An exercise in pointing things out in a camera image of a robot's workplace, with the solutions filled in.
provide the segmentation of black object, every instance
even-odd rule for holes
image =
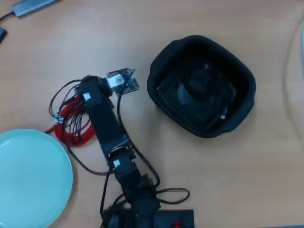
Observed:
[[[17,17],[24,17],[32,12],[41,10],[59,0],[24,0],[13,5]]]
[[[131,210],[117,209],[109,221],[108,228],[133,228],[141,223],[140,218],[134,216]],[[160,210],[149,224],[141,224],[142,228],[194,228],[193,210]]]
[[[234,130],[254,106],[249,69],[203,36],[171,42],[152,62],[147,90],[170,118],[193,134],[212,138]]]
[[[86,77],[76,89],[79,99],[95,129],[104,157],[116,179],[121,184],[124,196],[135,214],[151,217],[160,208],[155,188],[148,175],[141,175],[133,162],[134,151],[129,137],[120,127],[109,100],[109,86],[105,78]]]
[[[87,76],[83,78],[81,83],[76,87],[76,94],[79,99],[78,105],[85,105],[85,110],[89,115],[104,157],[110,167],[110,171],[106,175],[101,201],[100,213],[103,218],[102,226],[107,228],[112,227],[109,224],[112,224],[113,226],[116,224],[117,227],[120,227],[120,217],[116,214],[117,211],[120,211],[122,214],[128,214],[128,217],[131,219],[130,221],[134,221],[132,227],[153,228],[153,223],[160,222],[160,220],[162,221],[164,219],[164,216],[161,216],[160,219],[158,218],[159,216],[157,216],[158,214],[156,214],[157,210],[161,207],[160,202],[172,205],[179,204],[189,197],[190,192],[184,188],[156,190],[156,187],[160,183],[158,174],[130,140],[121,121],[119,107],[121,96],[127,85],[128,81],[125,82],[119,92],[117,107],[118,121],[113,113],[113,105],[109,100],[112,91],[105,78],[98,78],[96,76]],[[155,175],[157,179],[155,185],[148,175],[145,174],[142,176],[140,174],[133,161],[135,159],[134,151],[136,151]],[[111,173],[114,173],[116,179],[121,184],[123,194],[114,201],[112,207],[104,211],[105,189]],[[185,191],[188,194],[185,198],[173,202],[158,199],[156,197],[156,194],[169,191]],[[124,197],[125,200],[118,202],[122,197]],[[126,202],[131,205],[131,210],[123,208],[123,204]]]
[[[2,42],[2,40],[6,37],[7,35],[7,31],[3,28],[0,28],[0,43]]]

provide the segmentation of black cable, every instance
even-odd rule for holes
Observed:
[[[66,116],[70,116],[70,114],[74,111],[74,108],[79,105],[79,103],[75,103],[73,105],[73,107],[71,108],[71,110],[69,110],[69,112],[67,113]],[[63,125],[65,125],[65,122],[67,121],[67,118],[64,117],[63,118]],[[64,144],[66,145],[66,148],[67,150],[69,151],[69,153],[73,156],[73,158],[88,172],[90,172],[91,174],[94,174],[94,175],[97,175],[97,176],[105,176],[107,175],[108,172],[97,172],[97,171],[94,171],[90,168],[88,168],[75,154],[74,152],[72,151],[72,149],[69,147],[69,145],[67,144],[67,140],[66,140],[66,137],[65,137],[65,127],[62,128],[62,138],[63,138],[63,141],[64,141]]]
[[[162,189],[162,190],[156,191],[155,193],[161,194],[161,193],[165,193],[165,192],[186,192],[187,195],[184,198],[177,200],[177,201],[167,201],[164,199],[157,198],[160,203],[177,205],[177,204],[180,204],[180,203],[186,201],[190,197],[190,191],[186,188],[168,188],[168,189]]]
[[[4,16],[0,17],[0,22],[3,21],[5,18],[8,18],[9,16],[15,15],[15,12],[9,12],[8,14],[5,14]]]
[[[109,177],[110,177],[111,174],[112,174],[112,170],[109,170],[106,174],[106,177],[105,177],[104,191],[103,191],[103,194],[102,194],[102,197],[101,197],[101,202],[100,202],[100,214],[101,214],[101,216],[103,216],[103,214],[104,214],[105,193],[106,193],[106,189],[107,189],[107,186],[108,186]]]
[[[70,85],[70,84],[72,84],[72,83],[75,83],[75,82],[82,82],[82,80],[81,80],[81,79],[77,79],[77,80],[69,81],[69,82],[66,83],[63,87],[61,87],[61,88],[55,93],[55,95],[52,97],[52,99],[51,99],[51,101],[50,101],[50,103],[49,103],[49,106],[48,106],[48,113],[49,113],[52,117],[58,119],[58,115],[55,116],[55,114],[54,114],[54,112],[53,112],[53,102],[54,102],[55,98],[58,96],[58,94],[59,94],[65,87],[67,87],[68,85]],[[75,87],[77,87],[77,86],[78,86],[78,84],[75,85],[75,86],[73,86],[73,87],[68,91],[68,93],[66,94],[65,98],[63,99],[63,102],[61,103],[61,105],[60,105],[60,107],[59,107],[59,112],[58,112],[58,113],[60,113],[60,110],[61,110],[61,108],[63,107],[63,103],[65,102],[65,100],[66,100],[68,94],[69,94]]]
[[[156,184],[154,185],[154,187],[158,187],[161,183],[161,179],[157,173],[157,171],[154,169],[154,167],[151,165],[151,163],[145,158],[145,156],[140,152],[140,150],[135,146],[135,144],[133,143],[133,141],[131,140],[125,126],[124,126],[124,123],[122,121],[122,118],[121,118],[121,113],[120,113],[120,103],[121,103],[121,99],[122,99],[122,96],[123,96],[123,92],[124,92],[124,88],[125,86],[120,90],[119,92],[119,96],[118,96],[118,101],[117,101],[117,117],[118,117],[118,121],[119,121],[119,124],[120,124],[120,127],[123,129],[124,133],[129,137],[130,139],[130,144],[131,144],[131,147],[135,150],[135,152],[137,153],[137,155],[141,158],[141,160],[146,164],[146,166],[148,166],[148,168],[151,170],[151,172],[153,173],[153,175],[155,176],[156,178]]]

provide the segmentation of light blue plate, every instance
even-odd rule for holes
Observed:
[[[65,208],[73,171],[55,139],[30,129],[0,134],[0,228],[46,228]]]

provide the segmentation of red wire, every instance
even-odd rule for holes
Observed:
[[[76,113],[77,109],[75,109],[75,103],[78,102],[78,99],[76,98],[76,100],[72,101],[71,103],[69,103],[68,105],[66,105],[61,113],[60,113],[60,117],[63,118],[68,118],[69,116],[67,115],[73,115]],[[68,133],[66,130],[64,130],[64,136],[65,136],[65,140],[68,144],[68,146],[82,146],[84,144],[86,144],[88,141],[90,141],[93,136],[95,135],[95,131],[93,128],[93,125],[90,124],[91,121],[90,119],[86,122],[86,124],[84,126],[81,127],[81,130],[84,130],[88,125],[90,125],[88,127],[88,129],[83,132],[80,137],[77,135],[78,132],[76,133]],[[47,131],[45,131],[44,133],[46,134],[51,134],[52,132],[55,133],[56,137],[63,143],[64,139],[63,139],[63,134],[62,134],[62,128],[66,128],[66,126],[64,126],[62,123],[57,123],[54,126],[52,126],[50,129],[48,129]]]

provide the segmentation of wooden table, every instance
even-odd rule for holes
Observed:
[[[14,2],[1,1],[0,14]],[[303,11],[302,0],[63,0],[10,18],[1,24],[9,35],[0,45],[0,133],[47,129],[48,103],[71,79],[136,68],[141,90],[123,98],[126,128],[162,187],[191,190],[188,201],[164,209],[195,209],[202,228],[304,224],[301,30],[288,45]],[[257,81],[254,110],[234,132],[215,139],[182,129],[146,91],[155,56],[191,34],[226,47]],[[75,151],[90,167],[107,169],[96,140]],[[74,170],[71,200],[51,227],[99,227],[104,177],[77,164]],[[121,192],[114,177],[108,188],[107,206]]]

